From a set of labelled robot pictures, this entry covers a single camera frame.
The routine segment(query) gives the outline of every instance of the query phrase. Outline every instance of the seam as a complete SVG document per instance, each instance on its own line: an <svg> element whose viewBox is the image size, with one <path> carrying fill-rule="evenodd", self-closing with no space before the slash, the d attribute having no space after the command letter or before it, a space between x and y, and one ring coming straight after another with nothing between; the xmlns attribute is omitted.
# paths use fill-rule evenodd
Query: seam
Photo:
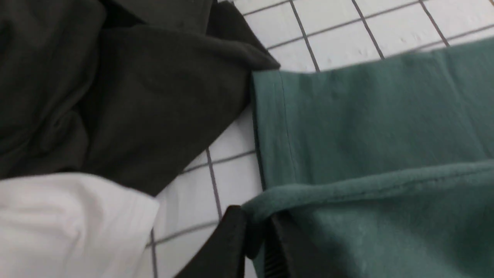
<svg viewBox="0 0 494 278"><path fill-rule="evenodd" d="M386 188L381 188L378 190L368 190L368 191L362 191L362 192L349 194L349 195L337 196L337 197L332 198L331 200L335 200L335 201L343 200L344 201L345 199L348 199L351 197L359 197L359 196L365 196L365 195L371 195L371 194L386 193L386 192L394 191L394 190L401 189L401 188L408 187L408 186L412 186L412 185L417 186L417 185L422 185L422 184L430 183L430 182L434 182L434 183L443 182L443 181L446 181L449 179L467 177L467 176L481 174L481 173L485 173L485 172L491 172L491 171L492 171L492 169L481 169L481 170L468 172L468 173L458 173L458 174L454 174L454 175L444 175L441 177L425 178L425 179L420 179L420 180L408 181L405 183L396 184L396 185L386 187Z"/></svg>
<svg viewBox="0 0 494 278"><path fill-rule="evenodd" d="M283 84L283 77L281 76L281 73L279 71L277 73L278 73L278 76L280 77L281 89L282 89L282 94L283 94L283 110L285 113L285 131L286 131L286 135L287 135L288 150L290 152L290 162L291 162L291 167L293 170L293 177L295 178L295 182L298 182L297 172L295 170L295 163L293 162L293 153L291 150L290 133L288 132L288 118L287 118L287 105L286 105L287 100L285 99L285 85Z"/></svg>
<svg viewBox="0 0 494 278"><path fill-rule="evenodd" d="M261 209L261 211L256 212L254 215L252 215L252 220L251 223L252 225L259 225L262 223L265 219L270 217L271 215L278 213L280 211L285 211L285 210L292 210L292 209L297 209L297 208L302 208L302 207L307 207L307 206L321 206L325 204L334 204L334 203L340 203L340 202L350 202L350 201L362 201L362 200L367 200L367 197L372 197L372 195L377 195L372 198L378 198L378 199L388 199L392 196L380 196L383 193L391 193L396 190L401 190L403 188L406 188L408 186L416 187L418 185L422 185L425 183L430 183L430 182L443 182L447 180L452 180L452 179L457 179L457 178L462 178L462 177L468 177L468 176L474 176L478 174L484 174L488 172L493 172L493 168L487 168L487 169L477 169L473 170L467 173L456 173L453 175L441 175L439 177L429 177L429 178L422 178L422 179L417 179L417 180L412 180L412 181L407 181L404 183L398 183L398 184L393 184L390 185L386 188L380 188L380 189L374 189L374 190L365 190L365 191L360 191L356 193L351 193L351 194L346 194L346 195L341 195L341 196L335 196L335 197L330 197L330 198L325 198L324 196L327 196L327 192L323 193L322 199L311 199L309 202L302 202L298 204L285 204L282 205L282 208L279 206L275 207L273 210L271 209Z"/></svg>

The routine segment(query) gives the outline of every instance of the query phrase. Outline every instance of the grout line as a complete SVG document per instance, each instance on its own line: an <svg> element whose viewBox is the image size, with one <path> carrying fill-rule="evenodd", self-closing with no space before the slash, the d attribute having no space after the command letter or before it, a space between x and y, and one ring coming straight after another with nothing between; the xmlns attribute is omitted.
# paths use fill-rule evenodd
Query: grout line
<svg viewBox="0 0 494 278"><path fill-rule="evenodd" d="M176 232L176 233L173 233L167 237L164 237L162 239L159 239L159 240L156 240L155 244L154 245L159 245L159 244L162 244L162 243L165 243L167 241L170 241L174 238L177 238L179 236L182 236L182 235L185 235L185 234L188 234L188 233L191 233L191 232L196 232L196 231L199 231L199 230L202 230L202 229L206 229L206 228L209 228L209 227L212 227L212 226L216 226L218 225L218 221L214 221L214 222L207 222L207 223L203 223L203 224L200 224L200 225L197 225L197 226L193 226L193 227L190 227L188 229L185 229L185 230L181 230L179 232Z"/></svg>
<svg viewBox="0 0 494 278"><path fill-rule="evenodd" d="M221 220L221 204L219 202L218 187L216 186L216 178L214 177L213 163L211 161L211 153L209 148L206 149L207 164L209 165L209 173L211 174L211 181L213 183L214 200L216 201L216 209L218 210L218 219Z"/></svg>
<svg viewBox="0 0 494 278"><path fill-rule="evenodd" d="M247 152L244 152L244 153L241 153L241 154L237 154L237 155L234 155L234 156L231 156L231 157L218 159L216 161L213 161L213 165L214 164L218 164L218 163L224 163L224 162L232 161L234 159L241 158L241 157L244 157L244 156L253 154L253 153L255 153L255 149L254 150L247 151Z"/></svg>
<svg viewBox="0 0 494 278"><path fill-rule="evenodd" d="M156 263L156 244L154 241L154 229L151 230L151 259L153 261L153 277L158 278L158 266Z"/></svg>
<svg viewBox="0 0 494 278"><path fill-rule="evenodd" d="M266 7L262 7L262 8L257 9L257 10L246 12L246 13L243 14L243 16L247 16L247 15L250 15L250 14L253 14L253 13L257 13L257 12L264 11L264 10L267 10L267 9L270 9L270 8L274 8L276 6L283 5L283 4L286 4L288 2L290 2L290 0L281 1L279 3L272 4L272 5L269 5L269 6L266 6Z"/></svg>
<svg viewBox="0 0 494 278"><path fill-rule="evenodd" d="M304 38L305 45L307 46L307 50L309 50L309 54L312 59L312 62L314 63L314 67L316 68L316 72L320 72L319 65L317 64L316 57L314 56L314 52L312 51L312 47L310 47L309 39L307 38L307 34L305 33L304 27L302 26L302 21L300 20L300 16L298 16L297 9L295 8L295 4L293 4L293 0L289 0L289 1L290 1L291 9L293 10L293 13L295 14L295 18L297 19L298 26L302 31L302 37Z"/></svg>
<svg viewBox="0 0 494 278"><path fill-rule="evenodd" d="M185 174L185 173L188 173L188 172L192 172L193 170L196 170L196 169L199 169L199 168L202 168L202 167L206 167L207 166L207 162L206 163L203 163L203 164L199 164L199 165L196 165L194 167L191 167L189 169L186 169L182 172L182 174Z"/></svg>
<svg viewBox="0 0 494 278"><path fill-rule="evenodd" d="M433 46L433 45L438 45L438 44L443 44L444 45L444 41L440 40L440 41L437 41L437 42L433 42L433 43L430 43L430 44L426 44L426 45L423 45L423 46L419 46L419 47L416 47L414 49L411 49L409 51L405 51L403 53L408 53L408 52L414 52L414 51L417 51L417 50L421 50L423 48L427 48L429 46Z"/></svg>
<svg viewBox="0 0 494 278"><path fill-rule="evenodd" d="M475 34L477 32L480 32L480 31L483 31L483 30L487 30L487 29L490 29L490 28L494 28L494 24L487 25L487 26L484 26L482 28L478 28L478 29L475 29L475 30L471 30L471 31L468 31L468 32L459 34L459 35L455 35L455 36L449 37L448 40L458 39L458 38L461 38L461 37L464 37L464 36L467 36L467 35L471 35L471 34Z"/></svg>
<svg viewBox="0 0 494 278"><path fill-rule="evenodd" d="M367 33L369 34L370 39L372 40L372 43L374 44L375 49L377 50L377 53L379 53L379 57L381 57L381 59L384 59L384 55L382 54L382 51L379 48L379 45L377 44L377 41L375 40L374 35L372 34L371 29L369 28L369 25L367 24L367 21L366 21L364 15L362 14L362 11L360 10L359 6L357 5L357 2L355 2L355 0L352 0L352 3L355 6L355 8L357 9L357 13L359 13L360 19L362 19L362 23L364 24L364 26L367 30Z"/></svg>
<svg viewBox="0 0 494 278"><path fill-rule="evenodd" d="M270 47L266 47L267 50L272 50L272 49L275 49L277 47L280 47L280 46L286 46L288 44L291 44L291 43L294 43L296 41L299 41L299 40L302 40L304 37L298 37L298 38L295 38L295 39L291 39L289 41L286 41L286 42L282 42L282 43L279 43L277 45L273 45L273 46L270 46Z"/></svg>
<svg viewBox="0 0 494 278"><path fill-rule="evenodd" d="M441 37L441 39L443 40L443 42L446 45L446 47L450 46L450 43L448 43L448 40L446 40L446 38L444 37L443 32L441 32L441 30L439 29L439 26L437 26L436 21L434 20L434 18L432 18L431 13L429 12L429 10L427 9L427 7L425 6L423 0L418 0L418 2L420 3L420 5L422 6L422 9L424 9L425 13L429 17L432 25L434 25L434 28L436 28L436 31L439 34L439 37Z"/></svg>
<svg viewBox="0 0 494 278"><path fill-rule="evenodd" d="M365 19L370 19L370 18L376 17L378 15L382 15L382 14L389 13L389 12L392 12L392 11L395 11L395 10L406 8L408 6L416 5L418 3L420 3L420 1L411 2L411 3L404 4L404 5L401 5L401 6L398 6L398 7L394 7L394 8L391 8L391 9L387 9L387 10L384 10L384 11L373 13L371 15L366 16Z"/></svg>
<svg viewBox="0 0 494 278"><path fill-rule="evenodd" d="M348 22L341 23L341 24L338 24L338 25L335 25L335 26L331 26L331 27L328 27L328 28L325 28L325 29L322 29L322 30L319 30L319 31L315 31L315 32L310 33L309 35L307 35L307 37L312 37L312 36L318 35L320 33L324 33L324 32L327 32L327 31L334 30L334 29L338 29L340 27L343 27L343 26L346 26L346 25L350 25L352 23L359 22L361 20L362 20L361 18L357 18L357 19L354 19L352 21L348 21Z"/></svg>

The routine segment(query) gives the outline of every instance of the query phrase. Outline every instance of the white shirt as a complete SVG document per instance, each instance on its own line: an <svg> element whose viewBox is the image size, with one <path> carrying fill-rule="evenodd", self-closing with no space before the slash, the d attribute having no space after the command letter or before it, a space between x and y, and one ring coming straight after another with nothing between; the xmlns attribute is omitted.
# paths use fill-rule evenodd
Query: white shirt
<svg viewBox="0 0 494 278"><path fill-rule="evenodd" d="M131 278L158 207L87 174L0 181L0 277Z"/></svg>

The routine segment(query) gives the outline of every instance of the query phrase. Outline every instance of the tile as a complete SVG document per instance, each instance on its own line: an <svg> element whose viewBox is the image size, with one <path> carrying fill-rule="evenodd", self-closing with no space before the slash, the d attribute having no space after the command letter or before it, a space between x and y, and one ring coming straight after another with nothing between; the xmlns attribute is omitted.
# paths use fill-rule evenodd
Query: tile
<svg viewBox="0 0 494 278"><path fill-rule="evenodd" d="M245 20L265 47L302 36L290 3L247 15Z"/></svg>
<svg viewBox="0 0 494 278"><path fill-rule="evenodd" d="M360 18L351 0L297 0L293 3L308 35Z"/></svg>
<svg viewBox="0 0 494 278"><path fill-rule="evenodd" d="M367 24L385 57L441 40L419 4L370 18Z"/></svg>
<svg viewBox="0 0 494 278"><path fill-rule="evenodd" d="M142 254L141 261L139 262L134 278L154 278L151 248L144 249L144 253Z"/></svg>
<svg viewBox="0 0 494 278"><path fill-rule="evenodd" d="M154 225L155 241L218 220L209 167L178 176L156 198L160 209Z"/></svg>
<svg viewBox="0 0 494 278"><path fill-rule="evenodd" d="M449 40L450 45L461 45L494 37L494 27Z"/></svg>
<svg viewBox="0 0 494 278"><path fill-rule="evenodd" d="M274 48L269 52L281 64L282 70L294 72L313 72L316 70L304 40Z"/></svg>
<svg viewBox="0 0 494 278"><path fill-rule="evenodd" d="M244 278L257 278L252 260L246 258Z"/></svg>
<svg viewBox="0 0 494 278"><path fill-rule="evenodd" d="M494 24L489 0L429 0L425 6L446 38Z"/></svg>
<svg viewBox="0 0 494 278"><path fill-rule="evenodd" d="M254 149L254 126L252 123L252 108L250 106L209 146L213 162Z"/></svg>
<svg viewBox="0 0 494 278"><path fill-rule="evenodd" d="M262 192L255 154L213 165L221 209L242 205Z"/></svg>
<svg viewBox="0 0 494 278"><path fill-rule="evenodd" d="M156 245L158 278L175 277L200 250L214 229L210 227L190 232Z"/></svg>
<svg viewBox="0 0 494 278"><path fill-rule="evenodd" d="M283 1L285 0L234 0L233 3L242 14L245 14Z"/></svg>
<svg viewBox="0 0 494 278"><path fill-rule="evenodd" d="M393 9L417 0L355 0L364 16Z"/></svg>
<svg viewBox="0 0 494 278"><path fill-rule="evenodd" d="M188 170L188 169L191 169L191 168L194 168L196 166L206 164L206 163L207 163L207 154L206 154L206 151L203 151L200 155L198 155L196 158L194 158L194 160L192 160L192 162L189 165L187 165L187 167L185 167L185 170Z"/></svg>
<svg viewBox="0 0 494 278"><path fill-rule="evenodd" d="M309 42L321 70L379 59L362 22L311 36Z"/></svg>

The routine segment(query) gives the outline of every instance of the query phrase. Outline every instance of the green shirt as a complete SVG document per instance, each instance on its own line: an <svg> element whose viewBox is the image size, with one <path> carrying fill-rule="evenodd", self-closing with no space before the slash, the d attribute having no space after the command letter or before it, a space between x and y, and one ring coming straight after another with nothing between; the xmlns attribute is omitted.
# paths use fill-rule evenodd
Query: green shirt
<svg viewBox="0 0 494 278"><path fill-rule="evenodd" d="M266 191L243 208L289 210L351 278L494 277L493 73L493 39L254 72Z"/></svg>

